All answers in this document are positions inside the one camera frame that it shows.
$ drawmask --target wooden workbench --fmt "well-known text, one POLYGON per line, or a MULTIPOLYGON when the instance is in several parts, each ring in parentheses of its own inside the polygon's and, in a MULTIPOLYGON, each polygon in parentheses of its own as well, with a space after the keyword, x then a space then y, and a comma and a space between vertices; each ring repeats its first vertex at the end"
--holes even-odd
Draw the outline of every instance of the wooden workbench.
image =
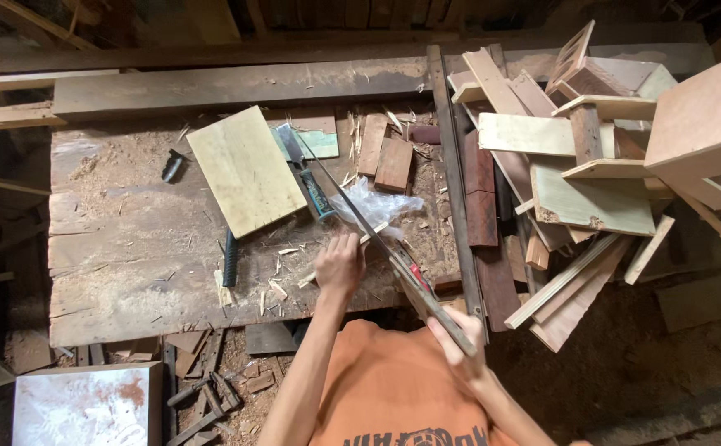
MULTIPOLYGON (((176 116, 146 121, 115 121, 59 128, 52 135, 52 196, 49 200, 48 267, 53 279, 50 307, 52 346, 72 346, 158 336, 182 330, 237 327, 312 315, 317 288, 297 282, 313 270, 316 254, 332 234, 359 231, 342 223, 316 222, 307 209, 261 228, 240 240, 234 305, 221 307, 214 271, 222 267, 217 241, 225 241, 226 222, 186 138, 193 129, 218 119, 213 115, 176 116), (162 181, 167 151, 184 154, 183 174, 175 184, 162 181), (284 248, 300 251, 279 256, 284 248), (276 262, 282 267, 276 275, 276 262), (267 279, 289 297, 280 301, 267 279), (267 290, 259 315, 259 296, 267 290)), ((420 115, 428 119, 428 113, 420 115)), ((325 164, 340 182, 355 171, 349 158, 347 109, 336 107, 340 157, 325 164)), ((440 148, 432 160, 414 157, 413 195, 423 210, 395 221, 414 247, 427 278, 459 270, 440 148)), ((312 165, 326 195, 335 191, 312 165)), ((390 267, 370 248, 368 272, 349 311, 408 305, 395 289, 390 267)))

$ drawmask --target wood scrap pile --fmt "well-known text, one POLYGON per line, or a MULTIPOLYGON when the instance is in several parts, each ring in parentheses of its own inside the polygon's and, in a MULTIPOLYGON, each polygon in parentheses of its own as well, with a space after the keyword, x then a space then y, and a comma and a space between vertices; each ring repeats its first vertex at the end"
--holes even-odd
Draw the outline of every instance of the wood scrap pile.
MULTIPOLYGON (((507 78, 500 47, 493 45, 466 52, 467 71, 447 76, 454 109, 461 104, 477 129, 464 142, 464 202, 490 327, 500 328, 501 314, 493 312, 514 303, 503 315, 505 327, 533 319, 530 330, 553 352, 623 258, 633 258, 624 281, 639 278, 674 223, 663 215, 672 191, 721 234, 721 221, 705 206, 721 209, 721 159, 697 155, 692 142, 702 139, 703 148, 721 153, 721 131, 706 122, 717 113, 721 128, 721 107, 701 111, 721 100, 721 64, 678 85, 660 64, 586 56, 593 26, 562 48, 545 90, 525 70, 507 78), (507 237, 505 248, 495 228, 497 171, 511 187, 516 214, 533 228, 507 237), (713 179, 718 183, 711 185, 713 179), (631 256, 637 237, 643 238, 631 256), (514 276, 499 269, 485 289, 480 250, 493 247, 506 252, 514 276), (535 279, 552 252, 573 259, 561 271, 550 270, 551 280, 535 279), (531 295, 522 306, 513 279, 528 282, 531 295)), ((440 114, 440 88, 433 89, 440 114)), ((509 218, 505 201, 497 200, 501 220, 509 218)))

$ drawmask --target orange t-shirt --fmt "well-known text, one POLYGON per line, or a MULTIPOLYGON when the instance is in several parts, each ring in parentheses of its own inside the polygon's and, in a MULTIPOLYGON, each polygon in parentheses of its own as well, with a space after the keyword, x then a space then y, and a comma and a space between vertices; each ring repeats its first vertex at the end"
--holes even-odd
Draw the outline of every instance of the orange t-shirt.
POLYGON ((516 446, 489 428, 427 328, 353 320, 336 338, 310 446, 516 446))

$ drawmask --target hand saw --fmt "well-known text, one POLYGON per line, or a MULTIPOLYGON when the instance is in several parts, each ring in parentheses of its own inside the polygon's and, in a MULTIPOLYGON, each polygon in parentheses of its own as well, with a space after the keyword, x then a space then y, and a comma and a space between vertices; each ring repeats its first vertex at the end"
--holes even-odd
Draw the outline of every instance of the hand saw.
POLYGON ((456 322, 454 322, 454 320, 448 316, 443 307, 440 306, 439 303, 437 303, 437 298, 434 296, 434 294, 427 293, 426 290, 421 286, 421 283, 413 274, 413 271, 409 269, 409 265, 405 265, 401 257, 390 251, 383 239, 374 231, 374 228, 372 228, 371 225, 368 224, 368 221, 366 221, 366 219, 363 217, 363 214, 360 213, 358 208, 356 208, 352 201, 347 197, 347 195, 344 193, 344 190, 341 189, 341 186, 339 186, 338 182, 336 182, 335 178, 330 175, 330 172, 327 171, 325 165, 321 163, 321 160, 314 154, 314 152, 310 149, 308 144, 302 138, 299 139, 302 142, 303 147, 305 147, 308 152, 310 152, 311 156, 314 157, 314 159, 316 160, 316 163, 319 164, 319 167, 322 169, 323 172, 325 172, 327 178, 330 179, 330 182, 338 190, 341 198, 344 198, 347 206, 349 206, 349 208, 352 210, 352 213, 355 214, 355 218, 357 218, 360 226, 363 227, 363 229, 366 231, 366 234, 368 234, 371 238, 371 242, 374 243, 374 245, 380 250, 380 252, 385 255, 386 258, 388 258, 391 265, 394 267, 394 272, 396 273, 396 276, 402 277, 410 285, 411 292, 405 294, 407 294, 410 302, 416 308, 419 316, 425 319, 424 321, 426 321, 427 315, 434 316, 434 318, 438 322, 440 322, 440 325, 443 326, 446 332, 448 332, 448 335, 451 336, 452 339, 454 339, 454 342, 457 344, 457 346, 459 346, 459 348, 465 353, 465 356, 475 356, 476 347, 469 339, 467 339, 465 333, 460 329, 456 322))

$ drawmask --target hand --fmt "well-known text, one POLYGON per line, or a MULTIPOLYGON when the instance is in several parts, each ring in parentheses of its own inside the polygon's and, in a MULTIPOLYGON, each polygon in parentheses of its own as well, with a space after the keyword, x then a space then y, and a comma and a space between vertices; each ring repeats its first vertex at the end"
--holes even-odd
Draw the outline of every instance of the hand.
POLYGON ((463 382, 472 385, 475 382, 483 380, 489 376, 490 372, 484 359, 484 342, 482 334, 482 321, 473 316, 463 314, 451 307, 445 307, 448 316, 459 325, 459 328, 465 333, 476 348, 476 356, 468 358, 465 353, 454 342, 448 332, 440 325, 435 318, 428 318, 426 325, 432 330, 438 344, 443 348, 446 354, 446 360, 451 367, 454 375, 463 382))
POLYGON ((326 296, 338 299, 336 304, 344 310, 355 293, 360 279, 366 274, 364 248, 359 246, 357 234, 343 234, 333 237, 327 248, 322 248, 316 257, 316 282, 321 288, 319 300, 326 296))

